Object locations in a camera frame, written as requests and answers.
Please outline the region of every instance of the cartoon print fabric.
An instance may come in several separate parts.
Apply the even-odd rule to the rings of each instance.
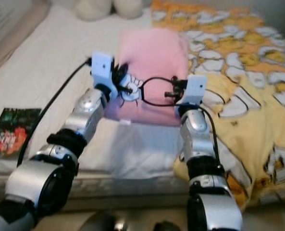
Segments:
[[[155,0],[152,16],[186,34],[189,72],[208,77],[203,106],[238,205],[285,200],[285,39],[248,9]],[[182,158],[174,171],[188,179]]]
[[[172,107],[154,107],[140,100],[143,82],[151,77],[171,79],[188,75],[188,41],[183,33],[166,28],[147,28],[124,31],[118,53],[118,63],[128,63],[128,74],[120,85],[132,92],[121,93],[111,101],[105,116],[115,120],[130,120],[134,123],[178,127],[180,120]],[[172,103],[165,92],[173,91],[171,83],[153,80],[144,85],[145,99],[152,103]]]

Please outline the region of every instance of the black cable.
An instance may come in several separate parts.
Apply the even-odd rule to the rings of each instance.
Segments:
[[[173,84],[173,81],[172,80],[169,80],[167,78],[163,78],[163,77],[152,77],[152,78],[149,78],[147,79],[146,81],[144,81],[142,83],[142,85],[139,87],[140,89],[140,92],[141,92],[141,100],[149,105],[152,105],[152,106],[155,106],[155,107],[174,107],[176,106],[175,103],[172,103],[172,104],[157,104],[157,103],[152,103],[150,101],[147,101],[145,98],[144,98],[144,86],[150,82],[151,80],[154,80],[154,79],[159,79],[159,80],[163,80],[163,81],[166,81],[168,83],[171,83]]]
[[[207,117],[210,119],[210,122],[211,122],[211,129],[212,129],[212,131],[213,131],[215,157],[216,157],[218,163],[220,163],[219,151],[218,151],[218,143],[217,143],[217,134],[216,134],[216,129],[215,129],[214,121],[213,121],[211,115],[209,114],[209,112],[208,112],[207,110],[205,110],[203,107],[200,107],[200,106],[199,106],[199,109],[200,109],[201,111],[203,111],[203,112],[207,115]]]
[[[43,116],[45,115],[45,113],[48,111],[48,109],[50,108],[50,106],[54,103],[54,101],[56,100],[56,98],[60,95],[60,93],[63,91],[63,89],[66,87],[66,85],[70,82],[70,80],[74,77],[74,75],[84,66],[84,65],[90,65],[92,62],[91,58],[88,58],[85,62],[83,62],[78,68],[76,68],[71,75],[67,78],[67,80],[62,84],[62,86],[59,88],[59,90],[55,93],[55,95],[51,98],[51,100],[47,103],[47,105],[45,106],[45,108],[41,111],[41,113],[39,114],[36,122],[34,123],[33,127],[31,128],[30,133],[28,134],[26,140],[23,143],[23,146],[21,148],[21,151],[19,152],[18,155],[18,159],[17,159],[17,167],[19,167],[24,159],[24,155],[28,146],[28,143],[31,140],[31,137],[33,136],[33,133],[35,132],[37,126],[39,125],[39,123],[41,122]]]

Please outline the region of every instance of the plush toy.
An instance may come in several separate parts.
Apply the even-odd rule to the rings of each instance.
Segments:
[[[108,16],[112,6],[124,18],[137,18],[150,0],[78,0],[75,12],[78,18],[93,21]]]

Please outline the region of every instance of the folded cloth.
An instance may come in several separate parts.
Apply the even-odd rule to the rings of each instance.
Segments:
[[[132,122],[179,125],[173,107],[154,107],[139,100],[138,87],[150,77],[185,79],[188,74],[188,42],[184,34],[162,28],[127,31],[122,34],[119,64],[128,63],[128,73],[122,84],[133,90],[123,92],[106,110],[110,119]],[[172,85],[165,81],[153,81],[144,87],[145,96],[153,102],[171,103],[164,98]]]

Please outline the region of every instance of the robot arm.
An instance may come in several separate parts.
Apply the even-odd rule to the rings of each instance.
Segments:
[[[47,138],[47,144],[10,175],[0,203],[0,231],[30,231],[42,217],[65,205],[78,172],[78,158],[94,136],[108,101],[117,96],[113,66],[112,57],[92,55],[94,89],[78,99],[63,127]]]
[[[185,105],[176,107],[181,117],[180,132],[184,141],[181,154],[190,179],[188,230],[240,231],[242,215],[224,177],[223,166],[214,153],[210,126],[202,111],[188,105],[200,105],[205,85],[206,77],[189,76],[186,90],[179,101]]]

